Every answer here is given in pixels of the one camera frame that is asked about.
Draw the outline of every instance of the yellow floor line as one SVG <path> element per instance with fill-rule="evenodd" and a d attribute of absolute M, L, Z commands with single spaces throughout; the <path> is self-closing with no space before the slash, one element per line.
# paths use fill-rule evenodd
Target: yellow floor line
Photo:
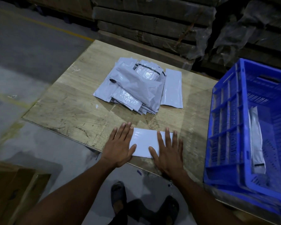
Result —
<path fill-rule="evenodd" d="M 79 37 L 79 38 L 82 38 L 82 39 L 85 39 L 85 40 L 88 40 L 88 41 L 92 41 L 92 42 L 95 41 L 94 39 L 91 39 L 91 38 L 89 38 L 89 37 L 86 37 L 86 36 L 83 36 L 83 35 L 80 35 L 80 34 L 77 34 L 77 33 L 71 32 L 71 31 L 68 31 L 68 30 L 61 29 L 61 28 L 59 28 L 59 27 L 55 27 L 55 26 L 52 26 L 52 25 L 50 25 L 50 24 L 43 23 L 43 22 L 38 21 L 38 20 L 34 20 L 34 19 L 31 19 L 31 18 L 22 16 L 22 15 L 20 15 L 20 14 L 11 12 L 11 11 L 7 11 L 7 10 L 4 10 L 4 9 L 0 9 L 0 12 L 5 13 L 5 14 L 8 14 L 8 15 L 10 15 L 10 16 L 15 16 L 15 17 L 21 18 L 21 19 L 26 20 L 26 21 L 33 22 L 33 23 L 35 23 L 35 24 L 42 25 L 42 26 L 47 27 L 47 28 L 51 28 L 51 29 L 54 29 L 54 30 L 57 30 L 57 31 L 62 31 L 62 32 L 67 33 L 67 34 L 69 34 L 69 35 L 73 35 L 73 36 L 76 36 L 76 37 Z"/>
<path fill-rule="evenodd" d="M 0 94 L 0 99 L 6 103 L 11 103 L 11 104 L 14 104 L 16 106 L 19 106 L 19 107 L 22 107 L 22 108 L 25 108 L 25 109 L 30 109 L 30 107 L 34 104 L 27 104 L 25 102 L 21 102 L 21 101 L 18 101 L 18 100 L 14 100 L 12 98 L 9 98 L 7 97 L 6 95 L 3 95 L 3 94 Z"/>

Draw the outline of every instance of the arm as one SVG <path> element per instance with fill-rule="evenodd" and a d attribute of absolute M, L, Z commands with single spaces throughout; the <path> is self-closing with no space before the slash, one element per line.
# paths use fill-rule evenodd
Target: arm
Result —
<path fill-rule="evenodd" d="M 32 208 L 20 224 L 81 224 L 90 210 L 105 178 L 116 168 L 131 159 L 136 149 L 129 143 L 133 127 L 123 123 L 109 136 L 101 159 L 90 169 L 50 193 Z"/>
<path fill-rule="evenodd" d="M 177 142 L 177 132 L 174 131 L 171 143 L 169 128 L 165 130 L 165 145 L 160 132 L 157 132 L 159 157 L 154 148 L 149 147 L 156 166 L 166 173 L 182 193 L 189 205 L 191 213 L 198 225 L 243 225 L 237 217 L 206 193 L 187 175 L 183 168 L 183 141 Z"/>

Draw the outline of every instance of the pile of mailer bags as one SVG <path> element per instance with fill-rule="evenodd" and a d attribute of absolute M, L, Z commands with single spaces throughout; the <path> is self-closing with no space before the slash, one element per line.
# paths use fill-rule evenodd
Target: pile of mailer bags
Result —
<path fill-rule="evenodd" d="M 121 57 L 94 96 L 139 114 L 156 114 L 160 105 L 183 108 L 182 74 L 153 62 Z"/>

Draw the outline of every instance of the right hand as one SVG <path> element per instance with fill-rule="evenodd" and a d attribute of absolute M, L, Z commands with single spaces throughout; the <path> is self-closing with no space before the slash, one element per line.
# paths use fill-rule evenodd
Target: right hand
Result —
<path fill-rule="evenodd" d="M 177 142 L 177 132 L 173 133 L 173 142 L 171 143 L 169 128 L 165 129 L 165 145 L 160 132 L 157 132 L 157 139 L 159 144 L 159 157 L 154 148 L 149 147 L 150 154 L 153 157 L 155 165 L 161 172 L 166 173 L 170 178 L 184 171 L 183 168 L 183 141 Z"/>

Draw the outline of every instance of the crate handle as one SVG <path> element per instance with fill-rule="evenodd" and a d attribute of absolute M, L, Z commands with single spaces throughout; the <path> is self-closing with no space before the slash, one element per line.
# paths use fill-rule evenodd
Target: crate handle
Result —
<path fill-rule="evenodd" d="M 274 78 L 274 77 L 271 77 L 271 76 L 267 76 L 267 75 L 260 75 L 257 78 L 260 79 L 260 80 L 266 81 L 268 83 L 275 84 L 275 85 L 278 85 L 279 83 L 281 83 L 280 79 L 277 79 L 277 78 Z"/>

